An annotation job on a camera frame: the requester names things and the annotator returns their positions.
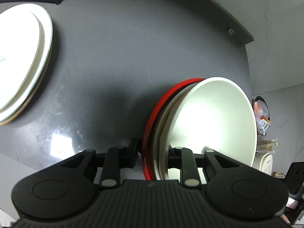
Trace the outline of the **red rimmed bowl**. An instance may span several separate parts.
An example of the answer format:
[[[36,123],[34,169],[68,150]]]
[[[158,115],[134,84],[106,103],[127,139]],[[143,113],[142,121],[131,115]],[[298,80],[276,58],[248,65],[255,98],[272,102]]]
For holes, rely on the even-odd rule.
[[[146,123],[140,148],[146,180],[161,179],[159,170],[160,135],[165,128],[170,110],[183,94],[203,80],[203,78],[192,78],[176,84],[162,96],[154,107]]]

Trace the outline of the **large white bowl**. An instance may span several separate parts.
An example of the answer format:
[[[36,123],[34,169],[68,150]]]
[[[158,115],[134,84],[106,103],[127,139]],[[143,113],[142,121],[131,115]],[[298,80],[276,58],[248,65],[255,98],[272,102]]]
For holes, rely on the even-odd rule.
[[[174,117],[169,148],[184,147],[195,154],[212,149],[253,165],[255,115],[247,95],[233,81],[212,77],[199,82],[182,98]],[[179,179],[179,170],[168,173],[168,180]]]

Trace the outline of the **wooden chopstick packets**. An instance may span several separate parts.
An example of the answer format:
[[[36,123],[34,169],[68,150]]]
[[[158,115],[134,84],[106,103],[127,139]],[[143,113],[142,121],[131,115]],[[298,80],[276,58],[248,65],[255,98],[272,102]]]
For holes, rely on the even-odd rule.
[[[279,146],[278,139],[258,141],[256,152],[273,154],[276,152],[278,146]]]

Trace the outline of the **white blue-rimmed plate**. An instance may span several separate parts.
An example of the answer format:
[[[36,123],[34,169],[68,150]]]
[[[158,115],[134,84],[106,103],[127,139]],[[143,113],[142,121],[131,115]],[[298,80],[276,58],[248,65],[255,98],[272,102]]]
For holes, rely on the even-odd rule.
[[[13,8],[1,13],[1,109],[22,87],[40,46],[37,17]]]

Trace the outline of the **white flower pattern plate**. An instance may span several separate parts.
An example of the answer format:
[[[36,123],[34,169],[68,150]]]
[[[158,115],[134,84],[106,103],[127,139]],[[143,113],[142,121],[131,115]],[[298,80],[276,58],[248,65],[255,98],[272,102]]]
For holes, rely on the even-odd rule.
[[[20,4],[11,8],[33,13],[40,23],[41,38],[36,58],[22,87],[8,105],[1,109],[1,125],[13,121],[31,101],[46,72],[53,46],[53,23],[43,7],[36,4]]]

